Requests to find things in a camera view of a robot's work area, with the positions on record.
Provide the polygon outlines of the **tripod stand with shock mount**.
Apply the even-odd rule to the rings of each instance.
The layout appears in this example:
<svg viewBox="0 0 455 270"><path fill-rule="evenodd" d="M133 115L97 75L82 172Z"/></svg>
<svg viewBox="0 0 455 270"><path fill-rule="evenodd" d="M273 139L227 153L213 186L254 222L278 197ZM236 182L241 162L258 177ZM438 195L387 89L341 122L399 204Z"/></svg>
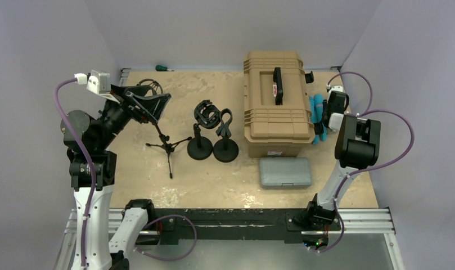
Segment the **tripod stand with shock mount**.
<svg viewBox="0 0 455 270"><path fill-rule="evenodd" d="M164 93L163 91L163 88L162 86L160 85L159 82L157 82L156 80L153 80L153 79L150 79L150 78L146 78L146 79L142 79L140 80L137 85L138 86L141 86L143 83L145 82L148 82L148 86L150 87L150 91L152 92L153 95L157 95L158 93ZM169 177L170 179L173 178L173 173L172 173L172 167L171 167L171 162L170 162L170 156L171 156L171 153L174 152L175 148L182 142L187 142L189 140L192 139L192 137L187 137L183 140L180 140L180 141L177 141L175 143L169 143L169 140L170 140L170 137L166 134L163 134L158 126L158 124L154 124L158 134L159 134L159 138L162 142L161 145L156 145L156 144L151 144L151 143L145 143L146 146L148 147L159 147L161 149L163 149L166 154L167 154L167 160L168 160L168 168L169 168Z"/></svg>

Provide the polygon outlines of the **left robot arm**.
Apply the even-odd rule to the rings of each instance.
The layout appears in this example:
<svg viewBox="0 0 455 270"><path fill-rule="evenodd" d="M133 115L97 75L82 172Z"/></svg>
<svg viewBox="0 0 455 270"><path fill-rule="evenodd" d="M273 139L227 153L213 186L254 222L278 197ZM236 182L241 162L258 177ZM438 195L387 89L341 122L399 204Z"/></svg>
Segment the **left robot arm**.
<svg viewBox="0 0 455 270"><path fill-rule="evenodd" d="M156 224L149 199L128 203L129 218L125 227L109 240L109 208L115 186L117 155L109 145L130 121L157 125L168 102L169 93L149 85L118 87L88 82L87 90L104 98L105 105L97 118L81 110L64 112L62 118L69 159L71 188L76 202L76 248L73 269L122 269L129 265L128 250L139 231Z"/></svg>

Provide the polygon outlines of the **round base shock mount stand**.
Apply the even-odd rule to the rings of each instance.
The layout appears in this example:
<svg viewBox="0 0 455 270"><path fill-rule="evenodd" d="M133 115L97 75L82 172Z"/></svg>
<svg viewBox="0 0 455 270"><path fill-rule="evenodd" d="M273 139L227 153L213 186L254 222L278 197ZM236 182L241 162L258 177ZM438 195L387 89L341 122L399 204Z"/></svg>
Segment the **round base shock mount stand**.
<svg viewBox="0 0 455 270"><path fill-rule="evenodd" d="M193 125L194 137L187 145L187 153L194 160L205 160L213 152L210 139L201 135L201 128L214 129L220 123L220 111L210 101L201 101L193 111L196 123Z"/></svg>

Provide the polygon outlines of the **blue microphone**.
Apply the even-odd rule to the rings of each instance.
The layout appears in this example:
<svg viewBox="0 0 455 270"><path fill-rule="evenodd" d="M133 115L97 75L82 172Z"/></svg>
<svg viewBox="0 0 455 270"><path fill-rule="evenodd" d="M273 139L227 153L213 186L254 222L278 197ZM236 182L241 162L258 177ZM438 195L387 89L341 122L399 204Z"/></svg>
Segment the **blue microphone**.
<svg viewBox="0 0 455 270"><path fill-rule="evenodd" d="M317 115L317 119L320 123L322 122L322 114L323 114L323 96L321 94L315 94L314 97L314 108ZM327 140L327 129L325 125L323 125L323 133L319 136L321 141Z"/></svg>
<svg viewBox="0 0 455 270"><path fill-rule="evenodd" d="M310 103L310 110L312 112L312 123L315 124L318 122L317 120L317 114L316 114L316 111L315 111L315 103L314 103L314 98L312 96L309 96L309 103ZM314 140L312 141L312 144L313 145L317 145L319 144L319 135L315 135L315 138Z"/></svg>

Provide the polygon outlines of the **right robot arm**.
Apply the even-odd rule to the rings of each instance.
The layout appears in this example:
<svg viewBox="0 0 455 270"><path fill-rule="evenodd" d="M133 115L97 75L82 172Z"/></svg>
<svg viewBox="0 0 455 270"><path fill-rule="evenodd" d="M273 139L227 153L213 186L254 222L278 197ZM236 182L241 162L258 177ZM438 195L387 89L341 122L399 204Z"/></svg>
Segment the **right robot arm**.
<svg viewBox="0 0 455 270"><path fill-rule="evenodd" d="M312 229L331 224L337 218L339 202L356 178L355 171L376 164L379 157L381 123L348 115L349 96L330 90L322 101L322 117L314 123L315 134L327 128L337 131L335 167L321 191L308 203L304 220Z"/></svg>

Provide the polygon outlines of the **round base clip stand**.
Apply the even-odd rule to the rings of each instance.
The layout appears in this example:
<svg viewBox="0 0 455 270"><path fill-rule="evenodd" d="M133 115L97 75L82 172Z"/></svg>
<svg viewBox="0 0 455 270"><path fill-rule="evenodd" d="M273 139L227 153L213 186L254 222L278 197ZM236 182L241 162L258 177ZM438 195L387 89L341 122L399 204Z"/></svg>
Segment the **round base clip stand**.
<svg viewBox="0 0 455 270"><path fill-rule="evenodd" d="M238 157L238 144L231 139L232 133L229 129L232 123L232 111L228 108L220 112L220 125L216 130L216 134L220 140L213 146L214 157L223 163L230 163Z"/></svg>

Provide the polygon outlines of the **tan tool case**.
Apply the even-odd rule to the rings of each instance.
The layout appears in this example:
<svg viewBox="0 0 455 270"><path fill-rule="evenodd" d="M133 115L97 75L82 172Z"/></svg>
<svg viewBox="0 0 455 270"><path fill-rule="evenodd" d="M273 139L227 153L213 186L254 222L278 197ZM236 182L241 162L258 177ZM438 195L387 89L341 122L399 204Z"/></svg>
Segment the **tan tool case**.
<svg viewBox="0 0 455 270"><path fill-rule="evenodd" d="M297 157L315 139L315 121L296 51L250 51L244 58L244 137L251 158Z"/></svg>

